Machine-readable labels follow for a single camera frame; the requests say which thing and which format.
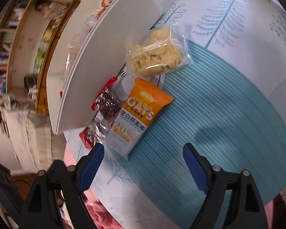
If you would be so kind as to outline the pink quilt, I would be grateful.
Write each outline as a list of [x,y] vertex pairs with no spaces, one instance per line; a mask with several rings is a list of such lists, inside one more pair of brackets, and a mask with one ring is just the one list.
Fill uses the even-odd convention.
[[[63,161],[66,166],[75,165],[76,160],[72,155],[71,149],[66,144]],[[90,217],[96,224],[97,228],[123,228],[107,211],[99,199],[94,195],[91,189],[84,192],[87,201],[85,202],[86,208],[90,214]],[[62,218],[64,228],[74,228],[70,220],[70,216],[67,214],[67,207],[65,204],[62,209]]]

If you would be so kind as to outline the tree print white sheet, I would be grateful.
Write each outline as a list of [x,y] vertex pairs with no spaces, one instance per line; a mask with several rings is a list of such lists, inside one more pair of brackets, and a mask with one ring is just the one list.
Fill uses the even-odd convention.
[[249,170],[268,221],[286,186],[286,11],[277,0],[160,0],[194,64],[169,73],[173,103],[130,158],[106,149],[91,190],[123,228],[189,228],[205,199],[183,160],[192,143],[225,171]]

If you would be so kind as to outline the red foil candy pack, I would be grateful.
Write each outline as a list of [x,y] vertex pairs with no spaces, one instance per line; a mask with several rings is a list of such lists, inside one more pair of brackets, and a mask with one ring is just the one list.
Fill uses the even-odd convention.
[[109,128],[101,122],[93,122],[88,127],[85,127],[79,134],[79,137],[87,149],[92,149],[96,143],[105,143],[106,135],[109,133]]

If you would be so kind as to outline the wooden bookshelf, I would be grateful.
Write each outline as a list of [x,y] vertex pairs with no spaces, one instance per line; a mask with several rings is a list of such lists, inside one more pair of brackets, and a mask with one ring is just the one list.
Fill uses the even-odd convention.
[[12,73],[22,31],[37,0],[9,0],[0,12],[0,90],[12,90]]

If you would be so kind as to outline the dark red bean snack pack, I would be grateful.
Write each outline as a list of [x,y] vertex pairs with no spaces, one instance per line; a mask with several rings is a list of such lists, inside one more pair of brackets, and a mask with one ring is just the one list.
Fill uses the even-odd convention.
[[102,117],[110,123],[116,119],[123,105],[122,100],[116,96],[112,89],[116,82],[116,77],[109,79],[91,106],[92,111],[99,111]]

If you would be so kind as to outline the pale cracker pack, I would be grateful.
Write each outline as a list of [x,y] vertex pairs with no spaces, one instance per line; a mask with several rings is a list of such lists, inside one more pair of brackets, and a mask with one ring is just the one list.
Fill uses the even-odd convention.
[[183,69],[194,63],[182,23],[169,23],[131,35],[125,46],[126,74],[153,77]]

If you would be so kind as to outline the white lace covered furniture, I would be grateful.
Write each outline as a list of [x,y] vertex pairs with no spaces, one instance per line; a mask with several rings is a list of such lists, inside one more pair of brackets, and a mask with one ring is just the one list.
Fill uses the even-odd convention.
[[3,96],[2,108],[16,159],[24,171],[48,170],[54,160],[63,159],[66,139],[53,133],[48,115],[37,114],[34,104],[11,94]]

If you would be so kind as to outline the white plastic storage bin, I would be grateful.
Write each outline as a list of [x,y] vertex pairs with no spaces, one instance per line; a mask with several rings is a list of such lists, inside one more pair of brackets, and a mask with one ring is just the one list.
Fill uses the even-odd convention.
[[68,45],[96,12],[99,0],[82,0],[69,19],[47,73],[46,89],[55,134],[84,127],[91,106],[107,81],[124,65],[126,40],[143,36],[162,15],[158,0],[112,0],[81,46],[68,77],[64,77]]

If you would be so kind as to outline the orange oats bar packet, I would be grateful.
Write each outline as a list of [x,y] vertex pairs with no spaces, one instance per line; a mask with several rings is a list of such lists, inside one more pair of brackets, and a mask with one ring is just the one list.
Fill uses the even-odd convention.
[[173,96],[151,82],[136,78],[133,89],[106,136],[106,145],[127,160],[157,114],[173,100]]

